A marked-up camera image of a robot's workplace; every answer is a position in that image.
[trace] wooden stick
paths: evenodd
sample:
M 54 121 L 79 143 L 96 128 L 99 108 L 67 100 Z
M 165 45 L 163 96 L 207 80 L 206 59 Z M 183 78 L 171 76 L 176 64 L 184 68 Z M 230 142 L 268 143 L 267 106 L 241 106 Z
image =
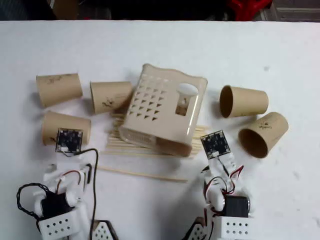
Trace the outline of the wooden stick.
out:
M 158 158 L 158 157 L 164 157 L 164 158 L 179 158 L 178 156 L 174 155 L 161 155 L 161 154 L 147 154 L 147 153 L 135 153 L 135 152 L 118 152 L 118 151 L 100 151 L 101 154 L 106 155 L 125 155 L 125 156 L 136 156 L 136 157 L 150 157 L 150 158 Z
M 151 178 L 151 179 L 158 179 L 163 181 L 171 181 L 176 183 L 186 183 L 188 182 L 187 179 L 183 178 L 174 178 L 174 177 L 167 177 L 167 176 L 159 176 L 159 175 L 153 175 L 153 174 L 147 174 L 147 173 L 139 173 L 139 172 L 133 172 L 133 171 L 125 171 L 121 169 L 114 169 L 106 166 L 97 166 L 97 169 L 103 170 L 103 171 L 109 171 L 119 174 L 127 174 L 132 176 L 139 176 L 139 177 L 145 177 L 145 178 Z

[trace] white plastic part with holes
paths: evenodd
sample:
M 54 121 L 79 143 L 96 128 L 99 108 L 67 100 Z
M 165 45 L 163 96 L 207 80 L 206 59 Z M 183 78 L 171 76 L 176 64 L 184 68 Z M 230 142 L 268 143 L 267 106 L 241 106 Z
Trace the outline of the white plastic part with holes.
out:
M 188 240 L 204 240 L 206 237 L 206 232 L 201 224 L 195 224 L 188 237 Z
M 215 239 L 251 240 L 255 238 L 253 218 L 218 216 L 213 220 Z
M 67 213 L 39 221 L 43 240 L 57 240 L 69 236 L 69 240 L 88 240 L 90 220 L 84 203 Z
M 121 138 L 146 148 L 188 157 L 208 81 L 144 64 Z
M 93 240 L 114 240 L 107 223 L 101 221 L 93 231 Z

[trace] cable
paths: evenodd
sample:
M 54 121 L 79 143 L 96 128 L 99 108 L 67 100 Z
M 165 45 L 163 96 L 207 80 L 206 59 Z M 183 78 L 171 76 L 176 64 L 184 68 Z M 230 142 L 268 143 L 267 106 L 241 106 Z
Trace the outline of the cable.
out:
M 204 193 L 204 199 L 207 201 L 207 195 L 208 195 L 208 191 L 209 191 L 209 188 L 212 184 L 212 182 L 214 182 L 216 179 L 220 179 L 222 180 L 222 182 L 224 183 L 224 186 L 225 186 L 225 189 L 222 189 L 222 193 L 225 193 L 228 191 L 228 188 L 227 188 L 227 183 L 226 181 L 221 177 L 221 176 L 215 176 L 214 178 L 212 178 L 208 184 L 204 187 L 203 189 L 203 193 Z
M 38 221 L 40 219 L 40 217 L 35 212 L 28 211 L 27 209 L 25 209 L 20 203 L 21 191 L 24 188 L 31 187 L 31 186 L 39 187 L 42 190 L 44 190 L 46 193 L 50 192 L 49 188 L 46 185 L 43 185 L 41 183 L 31 182 L 31 183 L 25 184 L 25 185 L 19 187 L 18 192 L 16 193 L 16 205 L 19 210 L 23 211 L 24 213 L 28 214 L 31 217 L 34 217 Z
M 223 167 L 223 171 L 225 172 L 225 174 L 229 177 L 229 172 L 226 168 L 226 166 L 222 163 L 222 161 L 220 160 L 220 158 L 217 156 L 216 159 L 218 159 L 218 161 L 221 163 L 222 167 Z
M 99 160 L 99 152 L 95 148 L 88 148 L 83 151 L 79 151 L 74 153 L 73 155 L 67 155 L 64 153 L 65 156 L 68 158 L 71 158 L 73 156 L 78 156 L 84 153 L 87 153 L 89 151 L 95 151 L 95 166 L 94 166 L 94 173 L 93 173 L 93 212 L 92 212 L 92 219 L 91 219 L 91 225 L 90 225 L 90 237 L 89 239 L 93 239 L 93 230 L 94 230 L 94 223 L 95 223 L 95 216 L 96 216 L 96 207 L 97 207 L 97 195 L 96 195 L 96 175 L 97 175 L 97 166 L 98 166 L 98 160 Z
M 214 222 L 213 221 L 211 221 L 211 232 L 210 232 L 210 236 L 209 236 L 209 238 L 208 238 L 208 240 L 210 240 L 211 239 L 211 236 L 212 236 L 212 232 L 214 231 Z
M 79 175 L 78 185 L 79 185 L 80 182 L 81 182 L 81 173 L 80 173 L 79 171 L 77 171 L 77 170 L 70 170 L 70 171 L 67 171 L 67 172 L 65 172 L 64 174 L 62 174 L 62 176 L 68 175 L 68 174 L 70 174 L 70 173 L 78 173 L 78 175 Z M 55 190 L 55 193 L 56 193 L 56 194 L 58 194 L 58 190 L 59 190 L 60 184 L 61 184 L 61 178 L 59 179 L 59 182 L 58 182 L 58 184 L 57 184 L 57 186 L 56 186 L 56 190 Z

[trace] white tabletop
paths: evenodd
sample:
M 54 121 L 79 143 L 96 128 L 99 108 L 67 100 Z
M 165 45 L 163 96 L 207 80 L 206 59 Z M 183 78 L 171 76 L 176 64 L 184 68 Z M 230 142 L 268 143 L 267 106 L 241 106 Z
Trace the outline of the white tabletop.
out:
M 89 82 L 135 84 L 144 63 L 208 79 L 198 124 L 210 126 L 210 132 L 223 129 L 235 160 L 245 164 L 242 177 L 259 225 L 256 239 L 319 239 L 319 42 L 319 23 L 0 22 L 1 239 L 41 239 L 34 219 L 17 209 L 16 192 L 25 183 L 41 182 L 46 165 L 64 159 L 42 145 L 44 112 L 91 118 L 88 147 L 104 150 L 112 118 L 89 115 Z M 64 73 L 79 73 L 83 99 L 42 109 L 36 75 Z M 221 118 L 217 99 L 227 84 L 266 91 L 267 112 L 287 118 L 288 132 L 265 159 L 249 156 L 237 142 L 239 129 L 252 117 Z M 118 168 L 130 161 L 100 157 L 101 165 Z M 99 171 L 96 218 L 110 220 L 121 240 L 179 240 L 203 213 L 198 174 L 207 163 L 204 152 L 192 160 L 128 163 L 142 172 L 164 167 L 188 183 Z M 32 208 L 28 191 L 22 198 Z M 85 198 L 92 209 L 91 189 Z

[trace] tipped-over paper cup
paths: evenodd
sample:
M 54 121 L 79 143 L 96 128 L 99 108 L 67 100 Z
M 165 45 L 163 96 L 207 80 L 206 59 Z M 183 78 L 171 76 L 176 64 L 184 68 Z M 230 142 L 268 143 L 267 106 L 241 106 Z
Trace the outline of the tipped-over paper cup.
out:
M 288 130 L 284 116 L 270 112 L 239 131 L 238 137 L 243 148 L 256 158 L 265 158 L 274 145 Z
M 59 129 L 82 130 L 82 143 L 88 144 L 91 131 L 91 120 L 48 111 L 42 123 L 42 141 L 44 145 L 55 145 Z
M 36 76 L 36 85 L 45 108 L 80 98 L 83 94 L 77 73 Z
M 264 91 L 226 85 L 220 93 L 220 111 L 223 117 L 264 114 L 269 104 Z
M 110 112 L 129 104 L 133 90 L 129 81 L 91 82 L 90 88 L 95 114 Z

